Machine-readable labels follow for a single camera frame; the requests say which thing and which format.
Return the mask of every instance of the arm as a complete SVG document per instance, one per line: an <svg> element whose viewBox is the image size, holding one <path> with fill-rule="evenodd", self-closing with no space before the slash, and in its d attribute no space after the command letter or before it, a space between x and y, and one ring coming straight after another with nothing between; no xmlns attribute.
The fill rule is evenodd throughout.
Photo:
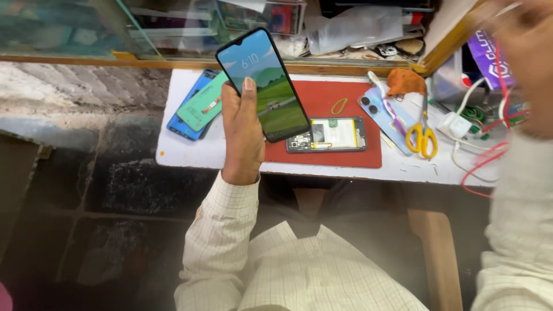
<svg viewBox="0 0 553 311"><path fill-rule="evenodd" d="M177 310L236 310L242 299L238 274L247 261L257 215L259 166L265 157L255 90L249 78L242 98L232 86L223 85L225 166L186 233L184 269L179 274L184 283L175 291Z"/></svg>
<svg viewBox="0 0 553 311"><path fill-rule="evenodd" d="M473 310L553 308L553 141L516 133L503 160Z"/></svg>
<svg viewBox="0 0 553 311"><path fill-rule="evenodd" d="M477 13L505 53L531 103L531 119L514 129L493 195L473 310L553 309L553 2L490 0Z"/></svg>

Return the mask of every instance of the phone frame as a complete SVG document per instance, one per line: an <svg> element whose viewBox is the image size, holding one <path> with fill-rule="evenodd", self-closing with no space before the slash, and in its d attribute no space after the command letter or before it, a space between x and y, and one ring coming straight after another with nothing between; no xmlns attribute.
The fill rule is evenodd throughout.
<svg viewBox="0 0 553 311"><path fill-rule="evenodd" d="M308 132L311 130L311 121L309 120L307 114L305 113L305 109L303 107L303 105L301 104L301 101L300 101L300 97L298 96L298 93L296 92L296 89L294 87L294 84L292 83L292 80L290 79L290 76L288 75L288 71L286 70L286 67L284 66L284 63L282 62L282 58L280 57L280 54L278 52L278 49L277 49L277 46L275 45L275 42L273 41L273 37L271 37L271 33L269 32L269 30L267 30L267 28L265 27L257 27L257 28L254 28L248 32L246 32L245 34L241 35L240 37L232 40L231 42L223 45L222 47L220 47L217 52L215 53L215 59L217 60L217 62L219 63L219 66L221 66L223 72L227 75L228 77L228 73L227 73L227 70L225 69L225 67L223 67L223 64L221 63L221 61L219 60L219 53L224 51L225 49L228 49L229 47L237 44L237 45L241 45L242 44L242 41L249 37L250 35L252 35L253 33L259 31L259 30L263 30L265 33L267 33L267 37L269 38L269 41L271 42L271 45L273 46L273 50L275 51L275 55L277 56L279 62L280 62L280 66L282 67L283 71L284 71L284 75L286 75L286 79L288 80L288 83L290 84L290 87L292 88L292 92L294 92L294 96L296 96L296 100L298 101L298 103L300 104L300 108L301 108L301 111L303 112L304 114L304 117L305 117L305 122L306 122L306 127L303 128L303 129L300 129L299 131L296 131L296 132L293 132L287 136L282 136L282 137L278 137L277 139L269 139L269 137L267 137L267 135L265 135L265 131L263 131L263 135L265 135L265 138L267 139L268 142L270 143L276 143L276 142L280 142L280 141L283 141L285 139L288 139L290 137L293 137L293 136L296 136L296 135L299 135L299 134L302 134L302 133L305 133L305 132ZM229 78L228 79L229 82L231 83L231 85L234 87L234 89L236 90L236 93L238 93L238 96L242 96L242 94L240 94L240 91L238 90L238 88L236 87L236 85L234 85L234 82L232 82L232 80Z"/></svg>

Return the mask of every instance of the toothbrush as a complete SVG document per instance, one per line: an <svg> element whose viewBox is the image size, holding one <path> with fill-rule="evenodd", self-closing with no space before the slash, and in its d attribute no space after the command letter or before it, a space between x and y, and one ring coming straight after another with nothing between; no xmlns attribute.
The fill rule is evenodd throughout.
<svg viewBox="0 0 553 311"><path fill-rule="evenodd" d="M384 103L384 108L386 108L386 111L388 111L388 113L394 119L395 126L398 128L399 132L401 132L401 134L404 137L407 136L407 129L399 121L398 116L395 114L394 109L392 108L392 106L390 105L388 100L386 100L386 97L384 95L384 94L386 94L386 91L384 91L384 86L382 86L382 82L376 76L376 74L374 74L374 72L372 72L372 71L369 71L368 76L369 76L370 81L372 82L371 84L373 84L374 86L377 86L380 89L380 93L382 94L382 102Z"/></svg>

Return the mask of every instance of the orange cloth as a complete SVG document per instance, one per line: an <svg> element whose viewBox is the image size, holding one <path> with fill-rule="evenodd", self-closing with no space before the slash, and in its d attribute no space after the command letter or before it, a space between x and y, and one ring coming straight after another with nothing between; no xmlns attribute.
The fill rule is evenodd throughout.
<svg viewBox="0 0 553 311"><path fill-rule="evenodd" d="M417 92L424 95L426 84L424 78L419 76L409 69L394 69L388 75L388 91L387 97L402 94L405 95L411 92Z"/></svg>

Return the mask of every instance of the tile floor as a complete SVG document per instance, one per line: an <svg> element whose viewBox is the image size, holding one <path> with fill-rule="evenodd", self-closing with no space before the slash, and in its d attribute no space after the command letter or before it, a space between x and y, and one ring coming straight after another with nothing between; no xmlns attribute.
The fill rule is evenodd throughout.
<svg viewBox="0 0 553 311"><path fill-rule="evenodd" d="M134 277L139 270L140 276L132 279L136 292L122 305L173 310L184 233L217 172L157 165L160 116L100 119L80 128L36 118L0 118L1 129L58 147L37 167L0 264L0 281L24 297L52 284L79 288L74 295L81 298L92 288L106 287L107 299L116 302L126 293L119 292L124 286L114 286L114 280ZM308 188L328 188L335 181L289 179ZM488 201L456 186L385 184L396 189L405 207L439 210L450 218L464 308L469 310L480 253L489 249L483 236ZM135 256L137 250L141 255ZM129 258L142 264L129 264Z"/></svg>

